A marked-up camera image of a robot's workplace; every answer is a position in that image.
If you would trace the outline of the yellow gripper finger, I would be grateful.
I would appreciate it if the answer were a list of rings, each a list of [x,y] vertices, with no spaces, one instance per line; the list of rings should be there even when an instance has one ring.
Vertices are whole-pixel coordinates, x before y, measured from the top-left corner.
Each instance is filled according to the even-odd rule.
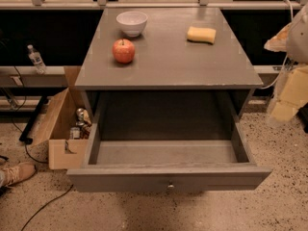
[[[284,26],[274,37],[268,39],[264,48],[271,52],[286,52],[290,29],[291,23]]]
[[[299,64],[293,70],[283,69],[269,103],[269,120],[274,123],[290,121],[308,103],[308,65]]]

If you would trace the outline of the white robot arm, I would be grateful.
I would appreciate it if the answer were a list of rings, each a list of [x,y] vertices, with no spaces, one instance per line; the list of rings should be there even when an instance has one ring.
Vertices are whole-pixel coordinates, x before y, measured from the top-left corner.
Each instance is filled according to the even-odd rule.
[[[288,122],[308,103],[308,5],[269,39],[264,48],[285,52],[295,64],[292,68],[283,65],[268,107],[270,120]]]

